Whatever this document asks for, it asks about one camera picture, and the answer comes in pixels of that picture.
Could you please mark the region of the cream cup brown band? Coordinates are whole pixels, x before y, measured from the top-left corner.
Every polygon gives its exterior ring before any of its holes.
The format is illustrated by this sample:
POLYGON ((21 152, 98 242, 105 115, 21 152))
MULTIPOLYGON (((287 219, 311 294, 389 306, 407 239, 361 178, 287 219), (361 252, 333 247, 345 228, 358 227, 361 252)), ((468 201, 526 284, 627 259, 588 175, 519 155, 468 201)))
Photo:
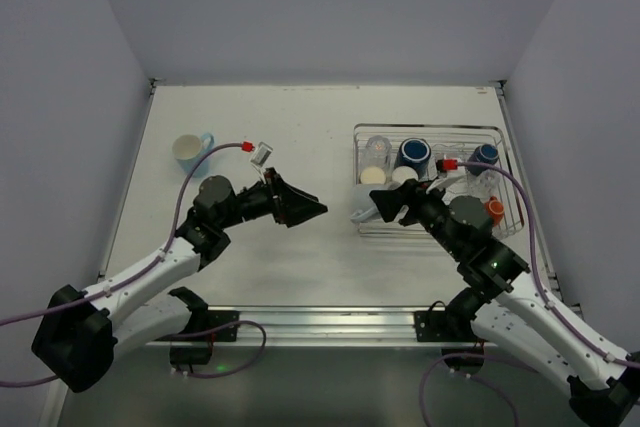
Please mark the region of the cream cup brown band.
POLYGON ((366 167, 359 174, 359 182, 364 185, 384 185, 387 182, 386 171, 377 166, 366 167))

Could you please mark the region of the aluminium front rail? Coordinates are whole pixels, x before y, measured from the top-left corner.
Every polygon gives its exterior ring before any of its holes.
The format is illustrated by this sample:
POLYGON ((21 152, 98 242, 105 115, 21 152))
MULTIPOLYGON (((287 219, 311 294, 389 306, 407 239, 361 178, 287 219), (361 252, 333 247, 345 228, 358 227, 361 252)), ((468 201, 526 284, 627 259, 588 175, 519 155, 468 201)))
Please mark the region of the aluminium front rail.
MULTIPOLYGON (((311 308, 284 310, 258 309, 235 310, 239 320, 221 327, 254 322, 261 325, 267 337, 280 345, 337 345, 341 347, 401 346, 421 343, 416 340, 413 327, 415 311, 398 309, 314 310, 311 308)), ((209 331, 178 336, 189 318, 187 307, 174 297, 167 297, 155 303, 140 307, 122 321, 111 322, 111 336, 115 339, 115 354, 122 355, 158 339, 180 341, 184 337, 197 337, 209 331)), ((493 342, 502 347, 509 342, 524 342, 531 345, 542 338, 522 319, 497 304, 487 305, 470 323, 472 332, 485 342, 493 342)), ((235 342, 249 338, 237 330, 235 342)))

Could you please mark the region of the large dark blue mug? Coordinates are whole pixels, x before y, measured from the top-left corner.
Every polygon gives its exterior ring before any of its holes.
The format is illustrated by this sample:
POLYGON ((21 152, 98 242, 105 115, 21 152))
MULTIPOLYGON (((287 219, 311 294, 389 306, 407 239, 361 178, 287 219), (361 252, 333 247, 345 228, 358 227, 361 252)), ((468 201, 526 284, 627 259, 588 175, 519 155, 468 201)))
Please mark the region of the large dark blue mug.
POLYGON ((420 178, 427 176, 431 146, 421 138, 407 138, 399 146, 394 167, 410 167, 420 178))

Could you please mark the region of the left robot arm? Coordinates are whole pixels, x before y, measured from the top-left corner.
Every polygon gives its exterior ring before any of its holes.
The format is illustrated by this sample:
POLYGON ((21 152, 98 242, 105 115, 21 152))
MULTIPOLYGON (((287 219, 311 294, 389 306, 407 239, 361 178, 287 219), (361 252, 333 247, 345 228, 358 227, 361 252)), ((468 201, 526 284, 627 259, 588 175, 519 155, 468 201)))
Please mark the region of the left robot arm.
POLYGON ((55 291, 31 350, 70 390, 86 391, 119 354, 157 337, 184 334, 203 304, 198 296, 179 289, 156 305, 150 301, 216 261, 231 243, 227 229, 265 216, 291 228, 327 211, 273 168, 241 191, 224 176, 210 176, 164 246, 114 277, 82 290, 66 285, 55 291))

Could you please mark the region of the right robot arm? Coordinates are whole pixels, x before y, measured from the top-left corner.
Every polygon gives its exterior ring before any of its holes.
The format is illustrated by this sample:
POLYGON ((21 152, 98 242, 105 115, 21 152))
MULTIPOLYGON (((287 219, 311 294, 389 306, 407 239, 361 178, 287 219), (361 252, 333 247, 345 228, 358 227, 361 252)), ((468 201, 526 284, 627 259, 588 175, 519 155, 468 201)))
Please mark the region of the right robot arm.
POLYGON ((589 426, 619 426, 639 400, 639 355, 609 341, 558 299, 538 269, 493 234, 473 196, 444 202, 410 180, 369 194, 381 218, 421 225, 466 283, 447 306, 451 324, 496 344, 553 382, 589 426))

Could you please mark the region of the white cup brown band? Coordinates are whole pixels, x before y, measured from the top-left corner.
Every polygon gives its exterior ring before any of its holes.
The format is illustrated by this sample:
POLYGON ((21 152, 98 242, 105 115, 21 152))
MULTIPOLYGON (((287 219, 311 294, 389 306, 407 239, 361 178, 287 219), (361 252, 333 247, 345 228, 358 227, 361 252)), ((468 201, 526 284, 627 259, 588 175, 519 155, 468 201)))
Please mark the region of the white cup brown band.
POLYGON ((419 174, 409 166, 396 167, 391 174, 391 180, 399 185, 407 180, 419 180, 419 174))

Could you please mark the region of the light blue mug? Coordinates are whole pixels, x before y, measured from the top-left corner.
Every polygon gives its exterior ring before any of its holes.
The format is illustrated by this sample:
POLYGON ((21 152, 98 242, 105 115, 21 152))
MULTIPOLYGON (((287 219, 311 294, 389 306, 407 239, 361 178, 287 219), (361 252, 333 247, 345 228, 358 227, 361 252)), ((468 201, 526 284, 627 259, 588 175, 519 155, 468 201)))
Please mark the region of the light blue mug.
POLYGON ((209 172, 207 155, 214 146, 215 140, 211 133, 185 134, 174 141, 172 154, 186 174, 193 172, 194 177, 204 177, 209 172))

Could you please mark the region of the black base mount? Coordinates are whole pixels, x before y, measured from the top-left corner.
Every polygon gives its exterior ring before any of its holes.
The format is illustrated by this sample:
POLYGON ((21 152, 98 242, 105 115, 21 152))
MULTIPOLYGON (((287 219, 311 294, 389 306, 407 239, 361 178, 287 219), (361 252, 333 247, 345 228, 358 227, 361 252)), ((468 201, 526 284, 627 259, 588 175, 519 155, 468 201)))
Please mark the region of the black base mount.
MULTIPOLYGON (((189 311, 186 325, 177 333, 202 333, 225 324, 238 321, 239 312, 235 310, 210 310, 208 304, 193 291, 186 287, 178 287, 169 291, 169 295, 180 300, 189 311)), ((194 366, 207 365, 213 356, 216 341, 235 342, 237 326, 231 326, 215 333, 200 334, 197 337, 180 338, 182 342, 195 342, 195 347, 171 347, 169 350, 170 364, 178 368, 187 368, 191 373, 194 366)))
POLYGON ((416 340, 421 343, 442 343, 443 355, 458 353, 484 353, 484 341, 471 330, 470 322, 458 316, 441 300, 426 310, 413 313, 416 340))

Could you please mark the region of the pale grey-blue mug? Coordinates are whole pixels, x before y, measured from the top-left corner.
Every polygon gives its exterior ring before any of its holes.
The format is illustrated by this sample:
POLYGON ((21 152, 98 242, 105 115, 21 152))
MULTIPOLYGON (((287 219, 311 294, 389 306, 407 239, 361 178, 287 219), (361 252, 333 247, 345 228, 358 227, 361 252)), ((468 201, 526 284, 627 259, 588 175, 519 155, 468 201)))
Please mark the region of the pale grey-blue mug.
POLYGON ((381 219, 378 207, 370 197, 373 191, 386 191, 394 188, 393 183, 357 184, 352 189, 350 221, 354 224, 369 223, 381 219))

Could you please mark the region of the small clear glass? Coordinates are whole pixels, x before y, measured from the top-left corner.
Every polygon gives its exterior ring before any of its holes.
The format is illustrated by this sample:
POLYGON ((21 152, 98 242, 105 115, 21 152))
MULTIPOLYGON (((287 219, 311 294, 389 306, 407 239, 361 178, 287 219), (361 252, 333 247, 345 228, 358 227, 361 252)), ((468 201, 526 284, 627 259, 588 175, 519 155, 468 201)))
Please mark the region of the small clear glass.
POLYGON ((492 170, 485 170, 478 176, 469 175, 468 182, 471 195, 480 199, 489 199, 498 191, 500 176, 492 170))

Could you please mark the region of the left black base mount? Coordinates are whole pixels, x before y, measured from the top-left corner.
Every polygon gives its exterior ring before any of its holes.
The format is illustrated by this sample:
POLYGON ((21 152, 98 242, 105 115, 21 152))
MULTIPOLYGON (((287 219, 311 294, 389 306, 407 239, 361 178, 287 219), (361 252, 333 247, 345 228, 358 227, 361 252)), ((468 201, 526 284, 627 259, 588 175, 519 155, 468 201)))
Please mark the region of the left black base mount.
MULTIPOLYGON (((202 333, 225 324, 238 321, 239 312, 235 310, 210 310, 208 304, 193 291, 186 287, 178 287, 169 291, 169 295, 180 300, 189 311, 186 325, 177 333, 202 333)), ((207 365, 213 356, 216 341, 235 342, 237 326, 231 326, 215 333, 200 334, 197 337, 180 338, 182 342, 195 342, 195 347, 171 347, 169 350, 170 364, 178 368, 187 368, 191 373, 194 366, 207 365)))

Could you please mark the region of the small dark blue cup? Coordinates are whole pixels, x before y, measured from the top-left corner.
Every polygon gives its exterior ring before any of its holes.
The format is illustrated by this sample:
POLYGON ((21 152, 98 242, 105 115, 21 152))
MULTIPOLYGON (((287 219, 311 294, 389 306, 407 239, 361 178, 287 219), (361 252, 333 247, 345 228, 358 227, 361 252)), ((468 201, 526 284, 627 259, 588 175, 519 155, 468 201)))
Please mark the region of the small dark blue cup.
POLYGON ((468 158, 468 162, 495 165, 498 159, 499 151, 494 145, 482 144, 474 149, 468 158))

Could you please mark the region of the orange cup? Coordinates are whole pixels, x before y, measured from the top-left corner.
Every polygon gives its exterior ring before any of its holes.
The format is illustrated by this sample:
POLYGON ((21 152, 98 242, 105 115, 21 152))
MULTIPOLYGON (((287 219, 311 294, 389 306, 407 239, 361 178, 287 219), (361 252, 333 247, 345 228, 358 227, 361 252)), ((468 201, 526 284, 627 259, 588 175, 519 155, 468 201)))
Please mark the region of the orange cup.
POLYGON ((497 197, 492 196, 484 204, 484 206, 488 215, 493 221, 493 225, 499 225, 505 215, 504 205, 501 203, 501 201, 497 197))

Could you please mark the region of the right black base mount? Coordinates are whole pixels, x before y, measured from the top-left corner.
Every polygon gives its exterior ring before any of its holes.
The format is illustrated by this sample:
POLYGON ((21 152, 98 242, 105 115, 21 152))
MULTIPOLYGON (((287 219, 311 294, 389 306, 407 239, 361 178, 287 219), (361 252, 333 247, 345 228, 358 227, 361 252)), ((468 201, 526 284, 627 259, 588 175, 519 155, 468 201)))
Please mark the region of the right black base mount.
POLYGON ((470 322, 458 316, 441 300, 426 310, 413 313, 416 340, 421 343, 442 343, 443 355, 458 353, 484 353, 484 341, 471 330, 470 322))

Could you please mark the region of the clear faceted glass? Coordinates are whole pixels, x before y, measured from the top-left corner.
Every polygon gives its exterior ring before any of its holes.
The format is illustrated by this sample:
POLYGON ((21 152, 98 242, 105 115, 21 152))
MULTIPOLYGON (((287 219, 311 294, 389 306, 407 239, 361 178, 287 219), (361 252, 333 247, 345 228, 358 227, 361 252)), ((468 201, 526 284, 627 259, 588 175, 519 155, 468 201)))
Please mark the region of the clear faceted glass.
POLYGON ((388 138, 375 135, 368 139, 362 156, 362 167, 386 170, 390 163, 392 146, 388 138))

